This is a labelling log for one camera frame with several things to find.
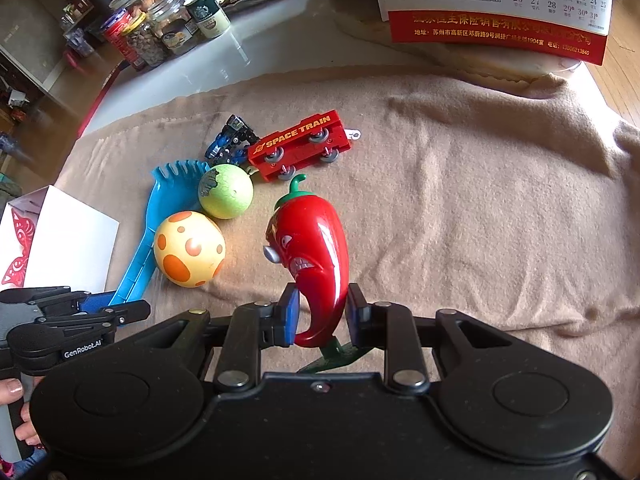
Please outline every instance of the red chili pepper toy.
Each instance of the red chili pepper toy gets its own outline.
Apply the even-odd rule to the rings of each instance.
[[[296,334],[299,346],[325,346],[340,322],[349,285],[349,254],[342,224],[324,198],[299,191],[306,175],[293,178],[289,193],[276,202],[264,255],[289,269],[311,310],[308,330]]]

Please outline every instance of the red calendar banner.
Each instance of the red calendar banner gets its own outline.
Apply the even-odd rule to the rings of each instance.
[[[391,10],[396,43],[484,43],[602,64],[607,37],[554,23],[485,12]]]

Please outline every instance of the screw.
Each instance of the screw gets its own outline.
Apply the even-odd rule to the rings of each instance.
[[[249,382],[249,376],[240,370],[225,370],[218,376],[218,382],[229,388],[240,388]]]
[[[322,381],[316,381],[315,383],[311,383],[311,389],[317,394],[327,394],[331,389],[331,385]]]
[[[394,374],[394,382],[406,388],[422,386],[427,378],[418,370],[400,370]]]

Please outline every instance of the human hand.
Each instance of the human hand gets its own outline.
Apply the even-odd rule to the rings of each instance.
[[[33,385],[38,384],[43,378],[34,378]],[[18,379],[5,379],[0,381],[0,405],[11,404],[22,397],[22,383]],[[25,402],[24,406],[20,410],[20,416],[24,421],[15,430],[15,437],[18,440],[23,440],[25,444],[29,446],[37,446],[40,444],[40,437],[36,433],[33,424],[31,423],[31,415],[29,413],[29,403]]]

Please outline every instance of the green and white can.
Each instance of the green and white can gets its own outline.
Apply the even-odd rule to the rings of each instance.
[[[229,18],[216,0],[185,0],[184,7],[208,39],[218,37],[229,28]]]

